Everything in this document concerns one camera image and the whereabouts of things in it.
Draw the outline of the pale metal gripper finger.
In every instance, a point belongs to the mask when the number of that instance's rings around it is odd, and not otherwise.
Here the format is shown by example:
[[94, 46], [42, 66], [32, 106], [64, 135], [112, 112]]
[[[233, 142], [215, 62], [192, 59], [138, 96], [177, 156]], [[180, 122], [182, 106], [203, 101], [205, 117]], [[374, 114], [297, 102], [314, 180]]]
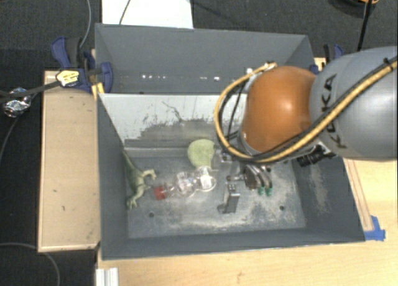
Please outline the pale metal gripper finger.
[[226, 184], [224, 186], [222, 202], [217, 206], [217, 210], [219, 213], [229, 213], [229, 198], [230, 198], [229, 184]]
[[228, 213], [235, 213], [240, 199], [240, 192], [235, 184], [228, 185]]

